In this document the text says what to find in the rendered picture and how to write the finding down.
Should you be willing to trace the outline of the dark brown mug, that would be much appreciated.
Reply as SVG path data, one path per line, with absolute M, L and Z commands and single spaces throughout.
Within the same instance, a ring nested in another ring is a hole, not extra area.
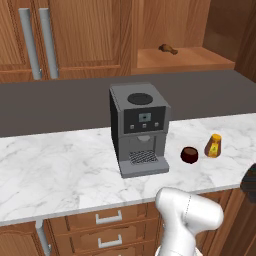
M 181 159 L 189 164 L 193 164 L 198 160 L 198 151 L 194 147 L 184 147 L 180 155 Z

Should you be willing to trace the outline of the amber honey bottle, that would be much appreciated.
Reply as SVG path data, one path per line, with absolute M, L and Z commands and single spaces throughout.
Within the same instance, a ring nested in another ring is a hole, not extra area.
M 205 155 L 210 158 L 217 158 L 221 154 L 221 141 L 222 137 L 219 134 L 212 134 L 204 149 Z

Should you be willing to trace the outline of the grey coffee machine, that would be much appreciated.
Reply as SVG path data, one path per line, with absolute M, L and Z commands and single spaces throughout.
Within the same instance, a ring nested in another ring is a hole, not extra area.
M 109 89 L 111 137 L 123 178 L 169 171 L 164 158 L 171 107 L 150 83 Z

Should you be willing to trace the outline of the wooden drawer front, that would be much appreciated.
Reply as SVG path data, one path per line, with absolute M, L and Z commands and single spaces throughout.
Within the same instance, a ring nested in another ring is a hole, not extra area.
M 154 256 L 156 252 L 155 242 L 133 244 L 118 249 L 99 250 L 92 253 L 83 253 L 76 256 Z
M 110 226 L 100 230 L 83 231 L 71 235 L 71 242 L 74 252 L 88 252 L 98 250 L 98 238 L 103 242 L 118 239 L 118 234 L 122 236 L 122 245 L 135 242 L 154 240 L 158 226 L 158 219 L 153 218 L 144 221 L 136 221 L 130 224 Z
M 154 203 L 151 202 L 151 203 L 143 203 L 143 204 L 137 204 L 137 205 L 130 205 L 130 206 L 70 215 L 66 217 L 66 222 L 70 231 L 74 231 L 78 229 L 90 229 L 93 227 L 107 225 L 107 224 L 96 225 L 95 214 L 99 214 L 101 218 L 105 218 L 110 216 L 116 216 L 118 210 L 121 210 L 122 212 L 122 221 L 112 222 L 112 223 L 134 221 L 134 220 L 139 220 L 146 217 L 156 217 L 158 215 L 157 210 L 155 209 Z

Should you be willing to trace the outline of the brown chicken drumstick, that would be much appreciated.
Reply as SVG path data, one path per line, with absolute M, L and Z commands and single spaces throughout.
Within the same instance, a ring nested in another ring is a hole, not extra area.
M 178 53 L 178 50 L 173 49 L 170 45 L 168 44 L 162 44 L 158 47 L 158 50 L 162 52 L 169 52 L 173 55 L 176 55 Z

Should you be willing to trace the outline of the wooden base cupboard door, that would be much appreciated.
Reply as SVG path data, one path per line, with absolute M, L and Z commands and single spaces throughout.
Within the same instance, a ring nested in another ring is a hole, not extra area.
M 35 223 L 0 227 L 0 256 L 45 256 Z
M 203 256 L 256 256 L 256 203 L 240 188 L 204 193 L 222 206 L 224 220 L 215 231 L 196 236 Z

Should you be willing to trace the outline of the open wooden cupboard door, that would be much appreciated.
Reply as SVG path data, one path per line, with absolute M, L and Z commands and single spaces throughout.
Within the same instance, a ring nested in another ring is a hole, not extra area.
M 256 83 L 256 0 L 252 0 L 252 7 L 241 41 L 235 70 Z

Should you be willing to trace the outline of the open wooden wall cupboard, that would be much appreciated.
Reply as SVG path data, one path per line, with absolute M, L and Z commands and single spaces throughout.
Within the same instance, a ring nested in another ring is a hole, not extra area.
M 230 70 L 235 63 L 204 45 L 211 0 L 132 0 L 133 74 Z M 176 55 L 158 47 L 168 44 Z

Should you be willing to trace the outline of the wooden wall cupboard door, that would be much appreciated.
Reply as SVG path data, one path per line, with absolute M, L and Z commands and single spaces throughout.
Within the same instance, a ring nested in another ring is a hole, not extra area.
M 20 21 L 19 8 L 30 9 L 30 0 L 0 0 L 0 83 L 35 80 Z
M 57 79 L 131 73 L 132 0 L 34 0 L 50 11 Z M 48 77 L 50 71 L 41 27 Z

